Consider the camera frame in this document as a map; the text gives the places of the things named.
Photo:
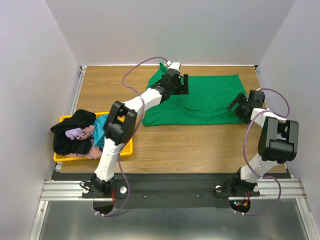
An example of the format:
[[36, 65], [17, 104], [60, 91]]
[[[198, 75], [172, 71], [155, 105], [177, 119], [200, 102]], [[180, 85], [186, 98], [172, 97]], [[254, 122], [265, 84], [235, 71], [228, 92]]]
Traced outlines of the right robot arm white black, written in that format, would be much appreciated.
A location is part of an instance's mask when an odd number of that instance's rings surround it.
[[[230, 191], [236, 196], [257, 193], [258, 181], [269, 170], [293, 161], [297, 155], [299, 123], [263, 108], [264, 102], [265, 93], [260, 88], [251, 90], [248, 97], [240, 92], [227, 107], [228, 110], [235, 108], [237, 117], [248, 124], [242, 145], [245, 166], [239, 168], [230, 182]], [[261, 134], [257, 154], [249, 161], [246, 142], [254, 124], [261, 127]]]

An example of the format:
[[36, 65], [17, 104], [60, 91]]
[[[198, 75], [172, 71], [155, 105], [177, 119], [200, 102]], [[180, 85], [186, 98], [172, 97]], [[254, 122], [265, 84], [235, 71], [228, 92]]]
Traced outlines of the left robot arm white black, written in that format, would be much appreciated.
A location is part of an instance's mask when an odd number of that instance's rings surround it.
[[189, 93], [189, 75], [180, 75], [175, 68], [168, 68], [156, 83], [137, 97], [125, 101], [115, 101], [104, 125], [104, 148], [99, 164], [91, 176], [92, 187], [100, 197], [111, 193], [116, 162], [123, 147], [135, 134], [137, 118], [152, 107], [168, 100], [172, 95]]

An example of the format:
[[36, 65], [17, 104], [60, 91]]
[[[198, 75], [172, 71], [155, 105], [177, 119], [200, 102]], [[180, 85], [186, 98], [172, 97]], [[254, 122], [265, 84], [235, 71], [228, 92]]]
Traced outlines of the green t shirt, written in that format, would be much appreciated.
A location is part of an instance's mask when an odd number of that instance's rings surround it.
[[242, 123], [227, 109], [239, 93], [246, 93], [237, 74], [189, 76], [188, 88], [189, 94], [171, 95], [168, 100], [148, 109], [142, 124], [153, 127]]

